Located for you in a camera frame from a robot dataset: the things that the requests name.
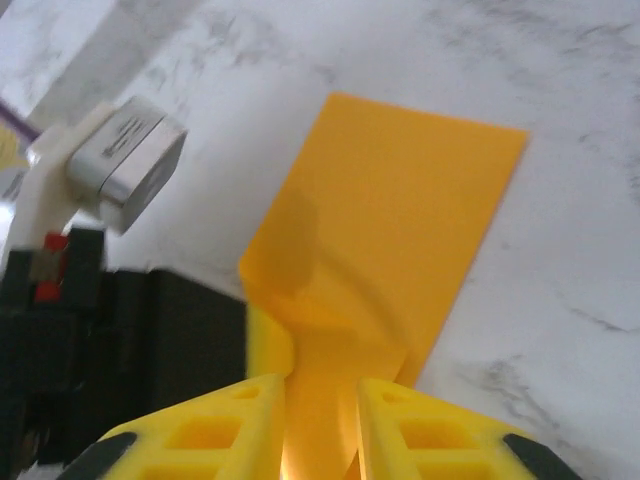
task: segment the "red component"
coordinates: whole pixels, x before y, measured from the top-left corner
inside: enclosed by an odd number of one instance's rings
[[[46,250],[51,250],[52,252],[58,252],[60,250],[64,250],[67,248],[69,244],[69,239],[64,235],[60,235],[59,233],[47,233],[44,237],[44,248]]]
[[[60,300],[60,287],[54,282],[40,282],[36,287],[33,300],[40,302],[57,302]]]

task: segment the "white marble countertop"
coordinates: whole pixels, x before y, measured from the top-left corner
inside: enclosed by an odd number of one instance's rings
[[[637,0],[14,0],[0,45],[0,95],[40,124],[143,94],[190,128],[110,263],[236,295],[330,91],[531,130],[418,386],[640,478]]]

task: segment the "marble surface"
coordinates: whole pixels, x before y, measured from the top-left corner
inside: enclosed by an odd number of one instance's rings
[[[241,296],[236,262],[325,96],[531,130],[418,387],[586,479],[640,478],[637,0],[14,0],[0,95],[44,126],[144,94],[190,128],[113,267]]]

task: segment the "purple cable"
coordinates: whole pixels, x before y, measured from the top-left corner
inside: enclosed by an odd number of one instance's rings
[[[0,99],[0,120],[4,120],[7,126],[28,144],[33,143],[40,136],[38,130],[16,115],[2,99]]]

